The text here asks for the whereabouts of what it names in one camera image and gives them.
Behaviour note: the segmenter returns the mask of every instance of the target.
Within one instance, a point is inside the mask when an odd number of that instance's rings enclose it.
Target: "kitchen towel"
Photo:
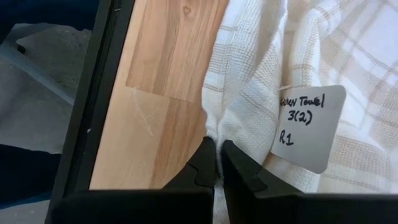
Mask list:
[[[398,192],[398,1],[229,0],[202,89],[207,134],[304,192]],[[327,170],[270,153],[283,87],[343,85]],[[218,183],[214,223],[229,223]]]

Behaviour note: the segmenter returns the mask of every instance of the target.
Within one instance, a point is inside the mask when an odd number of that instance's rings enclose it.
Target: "white label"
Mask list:
[[[328,166],[346,90],[341,85],[281,92],[279,127],[271,152],[320,174]]]

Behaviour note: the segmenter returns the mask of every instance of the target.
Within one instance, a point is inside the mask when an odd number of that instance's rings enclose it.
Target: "white kitchen towel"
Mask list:
[[[398,192],[398,1],[229,0],[202,89],[206,128],[304,192]],[[327,170],[269,153],[279,89],[343,85]],[[229,223],[219,183],[214,223]]]

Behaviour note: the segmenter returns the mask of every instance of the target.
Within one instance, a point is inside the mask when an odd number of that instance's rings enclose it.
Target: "black frame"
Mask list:
[[[134,0],[99,2],[49,210],[90,186],[133,7]]]

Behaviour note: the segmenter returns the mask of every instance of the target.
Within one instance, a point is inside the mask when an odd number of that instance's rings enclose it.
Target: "wood grain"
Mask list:
[[[136,0],[91,189],[163,187],[205,135],[201,87],[228,0]]]

